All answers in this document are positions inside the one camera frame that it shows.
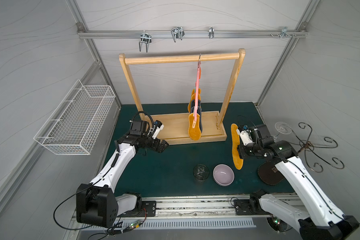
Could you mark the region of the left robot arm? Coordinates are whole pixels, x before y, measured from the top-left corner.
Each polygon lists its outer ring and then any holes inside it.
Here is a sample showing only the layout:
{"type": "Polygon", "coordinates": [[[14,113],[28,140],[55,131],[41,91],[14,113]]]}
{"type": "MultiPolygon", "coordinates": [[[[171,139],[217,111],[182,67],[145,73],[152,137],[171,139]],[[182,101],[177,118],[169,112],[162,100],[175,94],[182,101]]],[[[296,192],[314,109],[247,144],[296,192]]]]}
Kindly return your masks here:
{"type": "Polygon", "coordinates": [[[162,153],[169,143],[147,136],[123,135],[117,149],[98,175],[89,184],[81,184],[76,195],[76,220],[98,227],[111,227],[117,216],[133,211],[138,205],[138,194],[115,197],[117,183],[138,149],[147,148],[162,153]]]}

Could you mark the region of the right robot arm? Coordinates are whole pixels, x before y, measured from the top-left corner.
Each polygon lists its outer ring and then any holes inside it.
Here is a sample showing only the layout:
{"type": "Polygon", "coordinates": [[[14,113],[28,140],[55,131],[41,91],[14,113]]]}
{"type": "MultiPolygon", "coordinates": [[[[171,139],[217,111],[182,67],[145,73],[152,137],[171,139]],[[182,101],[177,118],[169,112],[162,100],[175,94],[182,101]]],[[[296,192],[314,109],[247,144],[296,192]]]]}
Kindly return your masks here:
{"type": "Polygon", "coordinates": [[[264,159],[270,172],[289,182],[306,208],[301,211],[260,190],[250,195],[248,208],[252,213],[272,215],[275,225],[286,223],[304,240],[345,240],[360,227],[355,217],[345,215],[316,183],[294,144],[275,141],[266,125],[232,124],[231,135],[232,156],[238,170],[249,157],[264,159]]]}

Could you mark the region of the wooden clothes rack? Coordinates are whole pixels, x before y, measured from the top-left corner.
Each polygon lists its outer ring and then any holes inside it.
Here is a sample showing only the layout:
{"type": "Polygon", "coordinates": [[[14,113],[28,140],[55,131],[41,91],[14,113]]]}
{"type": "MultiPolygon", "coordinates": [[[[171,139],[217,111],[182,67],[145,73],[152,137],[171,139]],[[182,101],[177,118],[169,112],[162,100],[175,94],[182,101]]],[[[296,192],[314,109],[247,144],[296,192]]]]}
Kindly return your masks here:
{"type": "MultiPolygon", "coordinates": [[[[223,124],[227,108],[229,106],[240,70],[246,55],[245,49],[239,49],[237,53],[227,54],[206,54],[201,55],[201,63],[208,61],[234,60],[233,70],[225,93],[224,101],[220,111],[207,111],[202,113],[202,136],[198,141],[193,141],[188,134],[189,114],[161,114],[153,117],[164,124],[164,129],[160,131],[158,137],[166,140],[170,145],[183,145],[208,142],[222,142],[227,139],[227,133],[223,124]]],[[[197,62],[198,55],[185,56],[160,56],[146,58],[127,58],[125,54],[119,54],[121,67],[125,74],[127,83],[130,87],[135,105],[138,111],[143,110],[143,106],[138,95],[138,91],[130,70],[130,65],[148,65],[148,64],[173,64],[197,62]]]]}

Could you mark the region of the pink clip hanger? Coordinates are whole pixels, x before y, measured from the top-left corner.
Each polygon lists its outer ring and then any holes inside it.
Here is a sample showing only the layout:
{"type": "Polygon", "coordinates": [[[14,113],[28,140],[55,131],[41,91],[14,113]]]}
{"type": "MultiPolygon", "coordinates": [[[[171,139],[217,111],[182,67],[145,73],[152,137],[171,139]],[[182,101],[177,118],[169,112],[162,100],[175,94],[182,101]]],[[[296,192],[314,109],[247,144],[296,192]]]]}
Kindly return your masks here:
{"type": "Polygon", "coordinates": [[[197,68],[197,80],[196,80],[196,89],[195,89],[195,106],[194,106],[194,120],[193,120],[193,128],[195,128],[197,123],[197,110],[199,105],[199,85],[200,85],[200,78],[201,78],[201,55],[199,55],[198,60],[198,68],[197,68]]]}

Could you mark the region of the yellow insole front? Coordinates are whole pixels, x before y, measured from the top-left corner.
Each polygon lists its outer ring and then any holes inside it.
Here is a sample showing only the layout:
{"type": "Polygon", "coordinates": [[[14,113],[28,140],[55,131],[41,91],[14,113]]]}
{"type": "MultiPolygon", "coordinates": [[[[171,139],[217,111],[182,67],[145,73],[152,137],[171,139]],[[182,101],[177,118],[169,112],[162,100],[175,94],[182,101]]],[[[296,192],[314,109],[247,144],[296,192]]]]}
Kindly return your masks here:
{"type": "Polygon", "coordinates": [[[232,158],[237,170],[241,170],[243,167],[244,160],[241,159],[238,151],[238,146],[240,145],[240,136],[237,133],[238,126],[236,124],[231,124],[231,135],[232,135],[232,158]]]}

